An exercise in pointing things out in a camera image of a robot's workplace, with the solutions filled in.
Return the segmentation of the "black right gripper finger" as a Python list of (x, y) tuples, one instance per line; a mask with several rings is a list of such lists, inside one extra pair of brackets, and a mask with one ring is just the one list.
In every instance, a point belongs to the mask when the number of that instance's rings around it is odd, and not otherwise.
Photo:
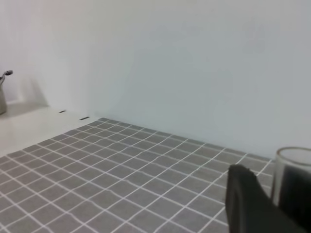
[(230, 233), (307, 233), (273, 204), (257, 176), (242, 165), (227, 173), (225, 212)]

